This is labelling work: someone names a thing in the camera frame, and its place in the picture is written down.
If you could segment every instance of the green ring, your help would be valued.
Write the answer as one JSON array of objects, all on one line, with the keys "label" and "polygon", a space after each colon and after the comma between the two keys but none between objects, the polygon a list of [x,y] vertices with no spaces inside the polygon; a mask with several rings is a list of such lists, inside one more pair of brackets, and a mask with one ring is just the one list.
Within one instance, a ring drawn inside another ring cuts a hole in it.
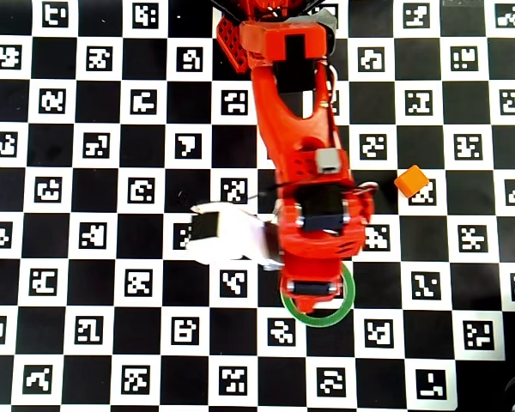
[{"label": "green ring", "polygon": [[313,316],[306,315],[298,310],[292,298],[281,292],[282,304],[292,314],[292,316],[307,326],[311,326],[313,328],[327,328],[328,326],[337,324],[351,311],[351,307],[353,307],[354,302],[353,277],[351,276],[349,269],[347,269],[344,264],[342,267],[343,290],[345,291],[345,297],[343,298],[343,303],[339,309],[331,315],[325,316],[324,318],[315,318]]}]

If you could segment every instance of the small orange block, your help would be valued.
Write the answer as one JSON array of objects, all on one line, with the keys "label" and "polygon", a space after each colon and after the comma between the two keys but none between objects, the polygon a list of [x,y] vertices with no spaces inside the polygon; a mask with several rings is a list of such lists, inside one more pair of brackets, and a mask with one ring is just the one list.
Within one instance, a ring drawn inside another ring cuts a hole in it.
[{"label": "small orange block", "polygon": [[395,179],[395,186],[398,187],[404,196],[412,197],[418,191],[429,184],[429,179],[423,174],[417,165],[413,165],[409,170]]}]

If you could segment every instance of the checkerboard mat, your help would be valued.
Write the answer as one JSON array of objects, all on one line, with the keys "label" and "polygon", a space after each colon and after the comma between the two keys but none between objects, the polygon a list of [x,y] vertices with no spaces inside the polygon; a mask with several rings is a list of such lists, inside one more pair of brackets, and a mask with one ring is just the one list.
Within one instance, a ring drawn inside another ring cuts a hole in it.
[{"label": "checkerboard mat", "polygon": [[[379,182],[310,329],[189,207],[267,217],[250,77],[188,0],[0,0],[0,412],[502,410],[515,373],[515,0],[324,3],[336,121]],[[307,116],[312,94],[286,96]],[[430,184],[392,184],[417,164]],[[321,311],[339,305],[336,299]]]}]

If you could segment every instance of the orange cube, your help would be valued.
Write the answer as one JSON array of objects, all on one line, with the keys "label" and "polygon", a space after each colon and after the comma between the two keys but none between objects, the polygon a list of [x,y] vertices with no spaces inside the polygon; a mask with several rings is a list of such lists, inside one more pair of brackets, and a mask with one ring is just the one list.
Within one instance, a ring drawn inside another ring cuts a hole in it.
[{"label": "orange cube", "polygon": [[404,196],[412,197],[418,191],[429,185],[429,179],[423,174],[417,165],[413,165],[409,170],[395,179],[395,186],[398,187]]}]

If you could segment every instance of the black square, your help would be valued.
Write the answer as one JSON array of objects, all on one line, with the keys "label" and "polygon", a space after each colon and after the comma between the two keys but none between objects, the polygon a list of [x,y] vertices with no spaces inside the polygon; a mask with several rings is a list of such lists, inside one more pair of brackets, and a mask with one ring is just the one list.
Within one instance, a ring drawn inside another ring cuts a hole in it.
[{"label": "black square", "polygon": [[495,215],[492,171],[446,171],[449,215]]},{"label": "black square", "polygon": [[484,37],[484,6],[478,2],[465,6],[459,0],[443,2],[440,7],[440,33],[442,36]]},{"label": "black square", "polygon": [[393,37],[391,5],[349,2],[349,37]]},{"label": "black square", "polygon": [[27,80],[0,80],[0,122],[26,122],[28,116]]},{"label": "black square", "polygon": [[257,354],[256,326],[255,309],[210,308],[210,354]]},{"label": "black square", "polygon": [[398,126],[398,168],[420,165],[422,169],[445,167],[442,126]]},{"label": "black square", "polygon": [[151,386],[151,366],[122,366],[122,395],[148,395]]},{"label": "black square", "polygon": [[211,82],[168,82],[167,122],[209,124],[212,119]]},{"label": "black square", "polygon": [[400,216],[403,261],[448,261],[448,234],[444,216]]},{"label": "black square", "polygon": [[404,311],[406,358],[453,359],[452,315],[442,311]]},{"label": "black square", "polygon": [[25,170],[0,167],[0,211],[23,211]]},{"label": "black square", "polygon": [[73,129],[72,124],[30,124],[27,166],[70,167]]},{"label": "black square", "polygon": [[[326,310],[315,309],[317,315],[321,312],[326,312]],[[354,315],[351,311],[339,323],[328,328],[306,328],[307,356],[354,357],[353,319]]]},{"label": "black square", "polygon": [[76,39],[33,38],[33,79],[74,79]]},{"label": "black square", "polygon": [[489,124],[488,82],[443,82],[446,124]]},{"label": "black square", "polygon": [[354,307],[402,308],[400,264],[354,262],[353,277],[359,290]]},{"label": "black square", "polygon": [[166,39],[124,39],[124,80],[166,80]]},{"label": "black square", "polygon": [[212,167],[256,167],[256,126],[212,126]]},{"label": "black square", "polygon": [[17,157],[19,133],[0,131],[0,157]]},{"label": "black square", "polygon": [[440,80],[439,41],[440,39],[395,39],[395,78]]},{"label": "black square", "polygon": [[162,215],[118,215],[117,258],[162,259]]},{"label": "black square", "polygon": [[159,354],[161,352],[161,309],[159,307],[115,307],[112,352],[114,354]]},{"label": "black square", "polygon": [[248,367],[219,367],[219,395],[248,395]]},{"label": "black square", "polygon": [[21,70],[22,45],[0,45],[0,70]]},{"label": "black square", "polygon": [[208,169],[167,169],[165,211],[189,213],[194,205],[208,203],[209,175]]},{"label": "black square", "polygon": [[111,356],[65,356],[63,404],[107,404],[111,387]]},{"label": "black square", "polygon": [[206,356],[162,356],[161,404],[208,404]]},{"label": "black square", "polygon": [[498,264],[451,264],[452,307],[463,311],[501,311]]},{"label": "black square", "polygon": [[393,180],[397,178],[395,170],[354,170],[353,178],[356,185],[365,182],[378,183],[374,193],[374,214],[396,215],[398,213],[398,193]]},{"label": "black square", "polygon": [[164,146],[164,126],[122,125],[120,166],[164,167]]},{"label": "black square", "polygon": [[515,262],[515,217],[498,217],[500,261]]},{"label": "black square", "polygon": [[191,3],[168,4],[168,37],[209,38],[213,30],[212,21],[211,3],[200,3],[198,13]]},{"label": "black square", "polygon": [[34,179],[35,203],[61,203],[63,178],[36,177]]},{"label": "black square", "polygon": [[172,318],[172,345],[198,345],[200,318]]},{"label": "black square", "polygon": [[74,169],[73,212],[116,212],[118,169]]},{"label": "black square", "polygon": [[122,36],[122,0],[78,0],[78,35]]},{"label": "black square", "polygon": [[403,359],[356,359],[359,408],[406,408],[404,380]]},{"label": "black square", "polygon": [[114,260],[70,260],[67,304],[111,306],[114,301]]},{"label": "black square", "polygon": [[515,39],[488,39],[488,69],[492,80],[515,79]]},{"label": "black square", "polygon": [[263,406],[306,405],[306,360],[258,358],[257,403]]},{"label": "black square", "polygon": [[208,266],[189,260],[166,260],[164,273],[164,306],[208,306]]},{"label": "black square", "polygon": [[267,346],[295,347],[294,318],[267,318],[267,331]]},{"label": "black square", "polygon": [[62,354],[64,307],[20,307],[16,354]]},{"label": "black square", "polygon": [[0,259],[0,305],[17,305],[19,260]]},{"label": "black square", "polygon": [[0,34],[31,35],[33,4],[31,0],[4,2],[0,0]]},{"label": "black square", "polygon": [[120,82],[77,82],[77,123],[119,123]]},{"label": "black square", "polygon": [[24,258],[66,258],[69,250],[68,214],[25,214]]},{"label": "black square", "polygon": [[156,90],[130,91],[130,114],[152,116],[158,110],[158,92]]},{"label": "black square", "polygon": [[350,82],[349,99],[351,124],[395,124],[393,82]]}]

